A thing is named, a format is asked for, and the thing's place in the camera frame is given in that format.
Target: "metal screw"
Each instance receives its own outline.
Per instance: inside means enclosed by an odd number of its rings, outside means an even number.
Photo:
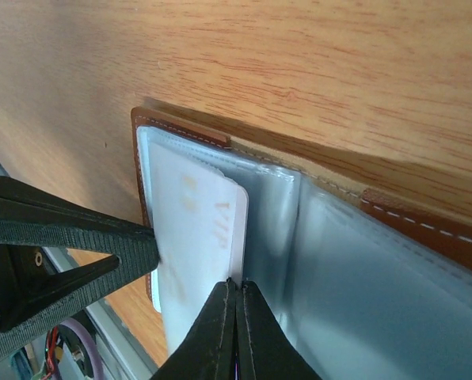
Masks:
[[[85,356],[83,355],[83,351],[80,347],[76,347],[76,349],[72,352],[72,359],[74,359],[75,362],[85,360]]]
[[[43,254],[40,251],[36,252],[35,262],[37,267],[40,267],[43,264]]]

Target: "wooden table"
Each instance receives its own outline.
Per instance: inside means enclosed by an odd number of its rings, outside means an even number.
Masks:
[[[14,177],[139,221],[137,105],[327,146],[343,173],[472,216],[472,1],[0,0]],[[108,300],[162,364],[144,288]]]

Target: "metal frame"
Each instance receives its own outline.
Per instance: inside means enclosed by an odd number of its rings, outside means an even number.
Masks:
[[[0,176],[9,176],[1,165]],[[44,247],[44,251],[59,272],[78,266],[66,249]],[[98,331],[97,346],[112,376],[114,378],[125,376],[132,380],[151,378],[158,369],[157,364],[106,301],[95,302],[86,308],[86,312]]]

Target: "card slot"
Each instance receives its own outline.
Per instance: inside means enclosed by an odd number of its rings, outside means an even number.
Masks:
[[[212,165],[247,191],[249,210],[243,276],[259,285],[272,311],[278,314],[297,218],[301,174],[203,146],[153,127],[138,128],[138,140],[141,145],[158,143]],[[146,154],[140,157],[142,161],[147,160]],[[143,175],[145,188],[149,187],[148,177]]]
[[[281,325],[323,378],[472,378],[472,287],[438,264],[472,282],[305,180]]]

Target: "brown leather wallet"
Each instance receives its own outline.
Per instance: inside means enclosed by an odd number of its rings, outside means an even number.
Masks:
[[[472,221],[454,215],[413,199],[404,199],[382,189],[353,180],[321,164],[315,152],[306,148],[305,154],[298,154],[301,147],[287,136],[262,132],[254,135],[252,141],[233,134],[226,126],[201,125],[153,109],[137,107],[131,111],[132,135],[134,139],[135,167],[139,187],[139,198],[143,210],[143,223],[150,225],[145,206],[143,182],[139,167],[136,129],[142,125],[153,125],[181,137],[208,144],[220,149],[234,150],[253,157],[260,162],[271,162],[308,176],[319,188],[358,207],[366,214],[387,224],[456,261],[472,271]],[[150,275],[147,278],[147,293],[151,298]]]

